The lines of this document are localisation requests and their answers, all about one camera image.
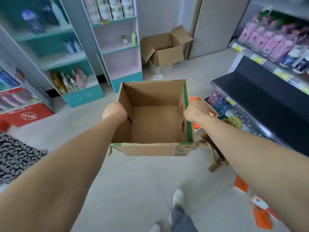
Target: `gray pants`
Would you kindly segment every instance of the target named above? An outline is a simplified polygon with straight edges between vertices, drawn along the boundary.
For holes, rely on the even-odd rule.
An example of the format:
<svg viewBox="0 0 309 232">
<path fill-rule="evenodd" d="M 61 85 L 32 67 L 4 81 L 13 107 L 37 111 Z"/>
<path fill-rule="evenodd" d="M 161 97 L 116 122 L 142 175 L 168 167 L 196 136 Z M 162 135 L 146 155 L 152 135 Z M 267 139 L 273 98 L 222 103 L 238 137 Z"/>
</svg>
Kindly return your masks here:
<svg viewBox="0 0 309 232">
<path fill-rule="evenodd" d="M 191 218 L 184 213 L 183 208 L 176 204 L 172 210 L 171 232 L 198 232 Z"/>
</svg>

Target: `hand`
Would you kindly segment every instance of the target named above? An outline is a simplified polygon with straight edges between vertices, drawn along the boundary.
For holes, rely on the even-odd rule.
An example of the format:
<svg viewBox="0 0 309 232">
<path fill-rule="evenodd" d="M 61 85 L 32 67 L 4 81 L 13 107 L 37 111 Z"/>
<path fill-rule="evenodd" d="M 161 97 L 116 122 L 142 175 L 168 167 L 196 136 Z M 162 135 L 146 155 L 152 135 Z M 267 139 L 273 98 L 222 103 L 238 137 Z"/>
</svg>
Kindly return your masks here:
<svg viewBox="0 0 309 232">
<path fill-rule="evenodd" d="M 109 116 L 117 116 L 119 118 L 120 123 L 123 123 L 128 118 L 128 114 L 126 110 L 123 108 L 120 102 L 114 102 L 107 106 L 104 109 L 102 114 L 102 118 L 106 119 Z"/>
<path fill-rule="evenodd" d="M 198 123 L 198 119 L 203 115 L 210 115 L 208 104 L 204 100 L 192 100 L 184 111 L 187 121 Z"/>
</svg>

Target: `forearm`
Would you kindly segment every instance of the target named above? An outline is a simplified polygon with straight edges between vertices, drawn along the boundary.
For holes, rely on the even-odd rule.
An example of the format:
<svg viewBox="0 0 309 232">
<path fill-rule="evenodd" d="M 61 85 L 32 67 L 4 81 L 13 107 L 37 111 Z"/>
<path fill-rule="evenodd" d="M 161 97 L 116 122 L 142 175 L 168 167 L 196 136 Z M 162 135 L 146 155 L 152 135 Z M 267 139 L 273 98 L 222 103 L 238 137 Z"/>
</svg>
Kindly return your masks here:
<svg viewBox="0 0 309 232">
<path fill-rule="evenodd" d="M 0 231 L 70 230 L 118 125 L 107 117 L 18 177 L 0 196 Z"/>
<path fill-rule="evenodd" d="M 197 123 L 291 230 L 308 228 L 308 157 L 209 115 L 201 115 Z"/>
</svg>

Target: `open cardboard box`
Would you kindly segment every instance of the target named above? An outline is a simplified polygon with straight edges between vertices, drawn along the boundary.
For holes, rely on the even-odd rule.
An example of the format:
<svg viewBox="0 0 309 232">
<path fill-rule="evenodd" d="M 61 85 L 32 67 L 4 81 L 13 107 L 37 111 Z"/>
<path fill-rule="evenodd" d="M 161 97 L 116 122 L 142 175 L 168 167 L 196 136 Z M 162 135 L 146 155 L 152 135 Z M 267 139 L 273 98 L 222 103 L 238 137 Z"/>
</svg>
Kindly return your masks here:
<svg viewBox="0 0 309 232">
<path fill-rule="evenodd" d="M 193 38 L 180 25 L 171 33 L 141 39 L 141 56 L 146 62 L 150 60 L 155 66 L 169 66 L 184 60 L 183 44 L 192 40 Z"/>
<path fill-rule="evenodd" d="M 193 124 L 183 115 L 187 80 L 122 83 L 118 101 L 128 116 L 112 143 L 127 156 L 186 156 L 195 147 Z"/>
</svg>

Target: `white basket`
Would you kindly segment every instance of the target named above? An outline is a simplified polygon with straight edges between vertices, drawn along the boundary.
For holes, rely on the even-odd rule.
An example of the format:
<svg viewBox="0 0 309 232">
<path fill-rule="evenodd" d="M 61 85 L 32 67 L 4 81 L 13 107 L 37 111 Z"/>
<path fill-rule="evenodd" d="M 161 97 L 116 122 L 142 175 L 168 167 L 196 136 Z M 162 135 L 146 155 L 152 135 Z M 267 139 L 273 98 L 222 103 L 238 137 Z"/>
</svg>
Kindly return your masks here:
<svg viewBox="0 0 309 232">
<path fill-rule="evenodd" d="M 149 66 L 152 69 L 152 71 L 156 74 L 161 74 L 163 72 L 168 71 L 169 69 L 172 68 L 173 65 L 169 65 L 169 66 L 155 66 L 150 60 L 149 60 Z"/>
</svg>

